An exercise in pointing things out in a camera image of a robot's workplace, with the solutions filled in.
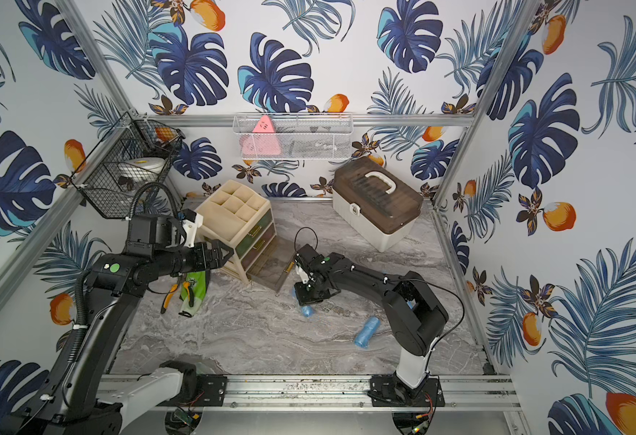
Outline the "blue bag roll one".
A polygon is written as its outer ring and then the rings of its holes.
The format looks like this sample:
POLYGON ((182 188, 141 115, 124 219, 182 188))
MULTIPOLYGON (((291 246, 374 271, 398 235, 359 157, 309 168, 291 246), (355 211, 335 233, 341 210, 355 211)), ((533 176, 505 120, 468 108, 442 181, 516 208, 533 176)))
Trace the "blue bag roll one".
POLYGON ((299 309, 302 313, 302 315, 306 318, 310 318, 314 315, 314 308, 312 308, 312 306, 304 306, 304 305, 299 305, 299 309))

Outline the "blue bag roll two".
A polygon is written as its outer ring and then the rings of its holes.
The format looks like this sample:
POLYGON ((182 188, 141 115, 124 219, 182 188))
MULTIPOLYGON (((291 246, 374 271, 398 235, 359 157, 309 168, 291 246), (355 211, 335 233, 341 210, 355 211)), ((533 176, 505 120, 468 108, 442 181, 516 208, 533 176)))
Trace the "blue bag roll two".
POLYGON ((354 344, 362 349, 367 349, 370 344, 370 340, 372 340, 372 337, 376 334, 380 326, 381 320, 378 317, 370 317, 355 337, 354 344))

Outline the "transparent bottom drawer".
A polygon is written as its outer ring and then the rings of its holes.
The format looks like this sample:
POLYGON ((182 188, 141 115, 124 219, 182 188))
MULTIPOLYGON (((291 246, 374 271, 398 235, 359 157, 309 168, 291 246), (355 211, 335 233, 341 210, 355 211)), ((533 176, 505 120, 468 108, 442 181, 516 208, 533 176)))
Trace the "transparent bottom drawer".
POLYGON ((294 243, 275 237, 248 270, 250 280, 277 294, 294 268, 294 243))

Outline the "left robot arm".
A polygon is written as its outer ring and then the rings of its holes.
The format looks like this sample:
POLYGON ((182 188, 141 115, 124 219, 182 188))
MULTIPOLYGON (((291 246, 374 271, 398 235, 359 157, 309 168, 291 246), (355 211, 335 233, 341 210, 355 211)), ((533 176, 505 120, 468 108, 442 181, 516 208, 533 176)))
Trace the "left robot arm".
POLYGON ((199 241, 203 218, 132 213, 120 254, 99 258, 73 290, 76 319, 56 362, 35 395, 4 417, 2 434, 118 434, 164 402, 192 402, 198 390, 193 365, 168 362, 112 399, 98 389, 119 337, 160 277, 183 277, 225 266, 233 248, 199 241))

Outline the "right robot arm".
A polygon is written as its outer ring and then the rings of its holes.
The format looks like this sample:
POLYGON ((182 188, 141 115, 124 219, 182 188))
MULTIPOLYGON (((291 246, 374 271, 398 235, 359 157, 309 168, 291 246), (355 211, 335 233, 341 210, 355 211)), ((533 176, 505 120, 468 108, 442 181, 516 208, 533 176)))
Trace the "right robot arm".
POLYGON ((343 292, 381 306, 401 346, 395 376, 409 390, 425 383, 431 353, 443 338, 450 315, 420 274, 386 274, 337 253, 323 256, 309 245, 294 254, 294 264, 299 275, 294 288, 302 306, 320 304, 343 292))

